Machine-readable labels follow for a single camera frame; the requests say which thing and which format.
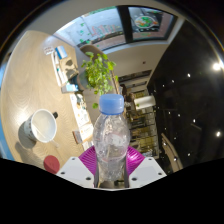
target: blue bottle cap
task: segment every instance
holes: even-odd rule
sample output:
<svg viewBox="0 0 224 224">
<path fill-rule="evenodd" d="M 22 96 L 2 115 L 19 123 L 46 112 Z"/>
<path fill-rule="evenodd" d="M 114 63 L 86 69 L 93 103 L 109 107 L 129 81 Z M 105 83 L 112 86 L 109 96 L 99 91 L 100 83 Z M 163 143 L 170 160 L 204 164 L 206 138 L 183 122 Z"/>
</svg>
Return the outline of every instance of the blue bottle cap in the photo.
<svg viewBox="0 0 224 224">
<path fill-rule="evenodd" d="M 124 97 L 119 94 L 100 96 L 99 109 L 105 115 L 118 115 L 124 111 Z"/>
</svg>

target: white mug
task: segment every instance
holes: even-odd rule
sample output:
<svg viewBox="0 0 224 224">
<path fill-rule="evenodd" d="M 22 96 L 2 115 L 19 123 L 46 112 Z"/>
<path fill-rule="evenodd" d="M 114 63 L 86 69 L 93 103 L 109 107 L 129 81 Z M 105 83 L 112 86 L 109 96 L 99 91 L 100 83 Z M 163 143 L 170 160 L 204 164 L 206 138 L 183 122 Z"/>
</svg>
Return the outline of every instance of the white mug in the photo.
<svg viewBox="0 0 224 224">
<path fill-rule="evenodd" d="M 43 143 L 54 139 L 57 132 L 57 124 L 53 114 L 45 109 L 37 110 L 24 124 L 24 132 L 27 137 Z"/>
</svg>

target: plastic water bottle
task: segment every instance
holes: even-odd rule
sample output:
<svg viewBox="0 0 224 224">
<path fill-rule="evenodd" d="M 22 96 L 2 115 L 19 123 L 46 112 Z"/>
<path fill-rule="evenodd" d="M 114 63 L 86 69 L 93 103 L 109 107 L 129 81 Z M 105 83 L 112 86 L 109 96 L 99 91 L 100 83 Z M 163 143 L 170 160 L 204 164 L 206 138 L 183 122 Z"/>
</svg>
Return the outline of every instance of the plastic water bottle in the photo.
<svg viewBox="0 0 224 224">
<path fill-rule="evenodd" d="M 93 143 L 100 170 L 100 179 L 115 181 L 121 178 L 130 131 L 122 113 L 124 98 L 118 94 L 105 94 L 100 97 L 101 112 L 93 130 Z"/>
</svg>

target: wooden countertop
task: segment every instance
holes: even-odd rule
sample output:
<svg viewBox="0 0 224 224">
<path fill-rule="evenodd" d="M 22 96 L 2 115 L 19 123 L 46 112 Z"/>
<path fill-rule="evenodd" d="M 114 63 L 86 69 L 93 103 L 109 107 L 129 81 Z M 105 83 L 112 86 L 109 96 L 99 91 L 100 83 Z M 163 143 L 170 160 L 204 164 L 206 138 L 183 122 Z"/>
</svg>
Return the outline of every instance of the wooden countertop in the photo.
<svg viewBox="0 0 224 224">
<path fill-rule="evenodd" d="M 44 54 L 44 47 L 60 45 L 77 65 L 73 47 L 45 33 L 27 31 L 13 50 L 2 81 L 1 119 L 8 147 L 15 161 L 41 169 L 48 155 L 57 157 L 62 167 L 70 157 L 78 157 L 84 151 L 72 134 L 78 126 L 70 94 L 61 93 L 51 55 Z M 24 122 L 41 108 L 58 113 L 54 140 L 60 144 L 59 148 L 25 136 Z"/>
</svg>

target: ceiling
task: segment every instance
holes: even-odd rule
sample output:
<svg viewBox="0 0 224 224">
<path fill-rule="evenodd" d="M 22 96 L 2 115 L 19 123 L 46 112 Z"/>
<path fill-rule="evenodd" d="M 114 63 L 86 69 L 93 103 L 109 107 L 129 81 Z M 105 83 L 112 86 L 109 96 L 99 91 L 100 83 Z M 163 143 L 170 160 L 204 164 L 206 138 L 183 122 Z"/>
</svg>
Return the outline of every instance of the ceiling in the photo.
<svg viewBox="0 0 224 224">
<path fill-rule="evenodd" d="M 168 137 L 184 167 L 224 157 L 224 76 L 213 69 L 217 61 L 208 41 L 185 21 L 148 85 L 158 135 Z"/>
</svg>

